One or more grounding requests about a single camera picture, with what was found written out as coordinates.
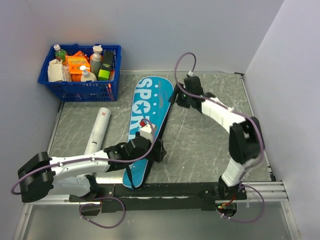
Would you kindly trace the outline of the blue racket cover bag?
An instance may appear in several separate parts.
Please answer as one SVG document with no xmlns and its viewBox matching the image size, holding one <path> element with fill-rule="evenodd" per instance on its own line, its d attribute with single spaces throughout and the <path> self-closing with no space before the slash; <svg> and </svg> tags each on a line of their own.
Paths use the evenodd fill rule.
<svg viewBox="0 0 320 240">
<path fill-rule="evenodd" d="M 156 126 L 155 136 L 162 138 L 171 107 L 170 97 L 174 92 L 173 84 L 160 76 L 142 78 L 135 86 L 129 121 L 128 140 L 136 136 L 141 128 L 142 119 L 148 119 Z M 131 190 L 143 187 L 153 162 L 147 159 L 136 161 L 124 170 L 122 184 Z"/>
</svg>

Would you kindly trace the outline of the white shuttlecock tube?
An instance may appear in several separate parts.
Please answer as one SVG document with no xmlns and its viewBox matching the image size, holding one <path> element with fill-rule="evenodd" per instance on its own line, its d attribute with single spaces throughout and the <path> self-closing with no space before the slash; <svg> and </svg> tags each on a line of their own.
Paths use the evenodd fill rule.
<svg viewBox="0 0 320 240">
<path fill-rule="evenodd" d="M 111 111 L 108 108 L 99 109 L 84 151 L 85 155 L 93 154 L 101 149 L 110 116 Z"/>
</svg>

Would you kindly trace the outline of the blue plastic basket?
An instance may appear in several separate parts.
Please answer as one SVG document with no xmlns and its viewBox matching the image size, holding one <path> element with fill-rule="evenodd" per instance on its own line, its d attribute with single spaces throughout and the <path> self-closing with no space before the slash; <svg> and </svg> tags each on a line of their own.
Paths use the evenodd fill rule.
<svg viewBox="0 0 320 240">
<path fill-rule="evenodd" d="M 114 102 L 118 99 L 120 85 L 120 67 L 122 62 L 119 44 L 103 44 L 103 50 L 113 52 L 111 70 L 115 71 L 111 81 L 94 82 L 50 82 L 48 80 L 48 66 L 56 58 L 54 47 L 51 46 L 43 62 L 38 83 L 46 86 L 62 102 Z"/>
</svg>

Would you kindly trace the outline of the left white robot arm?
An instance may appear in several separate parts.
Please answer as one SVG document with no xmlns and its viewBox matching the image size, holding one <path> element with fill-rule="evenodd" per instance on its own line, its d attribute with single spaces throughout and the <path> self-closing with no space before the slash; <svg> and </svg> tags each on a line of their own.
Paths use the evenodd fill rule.
<svg viewBox="0 0 320 240">
<path fill-rule="evenodd" d="M 53 193 L 93 201 L 99 195 L 99 186 L 91 173 L 122 170 L 136 160 L 159 163 L 166 153 L 161 139 L 151 142 L 143 136 L 86 155 L 49 157 L 47 152 L 39 152 L 17 171 L 18 195 L 23 203 L 33 203 Z"/>
</svg>

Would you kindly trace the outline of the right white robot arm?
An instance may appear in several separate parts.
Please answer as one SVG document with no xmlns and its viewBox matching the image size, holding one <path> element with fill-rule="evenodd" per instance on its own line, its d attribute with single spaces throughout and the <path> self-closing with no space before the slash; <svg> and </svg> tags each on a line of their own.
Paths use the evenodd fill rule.
<svg viewBox="0 0 320 240">
<path fill-rule="evenodd" d="M 260 122 L 256 117 L 236 112 L 214 94 L 205 93 L 200 78 L 188 75 L 184 83 L 175 83 L 169 101 L 184 108 L 193 108 L 213 119 L 229 134 L 229 163 L 218 179 L 218 194 L 230 199 L 240 188 L 246 172 L 263 158 L 265 149 Z"/>
</svg>

